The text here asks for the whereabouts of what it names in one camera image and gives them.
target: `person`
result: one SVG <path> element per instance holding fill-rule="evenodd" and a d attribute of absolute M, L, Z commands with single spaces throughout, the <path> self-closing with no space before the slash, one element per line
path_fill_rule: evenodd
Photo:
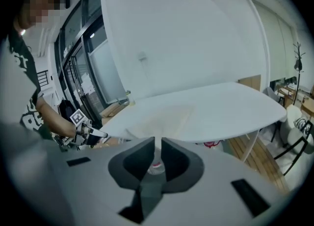
<path fill-rule="evenodd" d="M 62 118 L 44 100 L 37 77 L 34 58 L 22 38 L 22 32 L 48 16 L 48 11 L 58 9 L 60 0 L 23 0 L 8 30 L 8 49 L 20 69 L 36 85 L 36 92 L 26 105 L 21 124 L 28 129 L 36 130 L 42 138 L 52 139 L 51 132 L 75 137 L 76 127 Z"/>

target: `black t-shirt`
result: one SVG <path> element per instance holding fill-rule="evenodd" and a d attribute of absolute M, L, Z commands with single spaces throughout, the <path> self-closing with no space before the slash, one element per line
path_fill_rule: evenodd
<path fill-rule="evenodd" d="M 41 114 L 36 110 L 40 85 L 37 77 L 34 58 L 28 50 L 24 40 L 14 28 L 12 28 L 8 38 L 10 44 L 9 49 L 13 54 L 16 63 L 37 88 L 36 92 L 33 94 L 32 98 L 25 107 L 25 111 L 20 122 L 24 127 L 37 131 L 44 139 L 52 140 L 52 136 L 47 125 L 44 124 Z"/>

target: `white table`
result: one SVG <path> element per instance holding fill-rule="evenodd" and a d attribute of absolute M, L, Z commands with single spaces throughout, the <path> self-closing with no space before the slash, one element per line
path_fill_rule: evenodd
<path fill-rule="evenodd" d="M 243 161 L 249 155 L 259 130 L 286 116 L 286 110 L 265 94 L 228 82 L 136 100 L 134 106 L 123 109 L 101 131 L 113 137 L 132 139 L 126 128 L 174 105 L 190 105 L 193 111 L 181 133 L 173 139 L 201 143 L 253 132 Z"/>

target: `wooden floor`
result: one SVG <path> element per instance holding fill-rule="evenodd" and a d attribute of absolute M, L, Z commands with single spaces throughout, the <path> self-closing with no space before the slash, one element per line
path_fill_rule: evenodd
<path fill-rule="evenodd" d="M 238 159 L 241 159 L 245 152 L 249 139 L 246 135 L 229 139 L 229 146 L 232 153 Z M 265 145 L 257 138 L 253 149 L 245 163 L 255 171 L 259 172 L 267 180 L 274 183 L 283 193 L 289 191 L 285 177 L 280 168 Z"/>

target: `white tabletop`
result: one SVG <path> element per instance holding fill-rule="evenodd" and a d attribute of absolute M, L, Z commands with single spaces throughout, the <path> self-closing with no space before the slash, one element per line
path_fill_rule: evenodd
<path fill-rule="evenodd" d="M 126 128 L 177 105 L 192 106 L 193 110 L 174 139 L 193 143 L 237 137 L 286 116 L 286 110 L 265 94 L 228 82 L 136 100 L 134 106 L 123 109 L 101 131 L 132 139 Z"/>

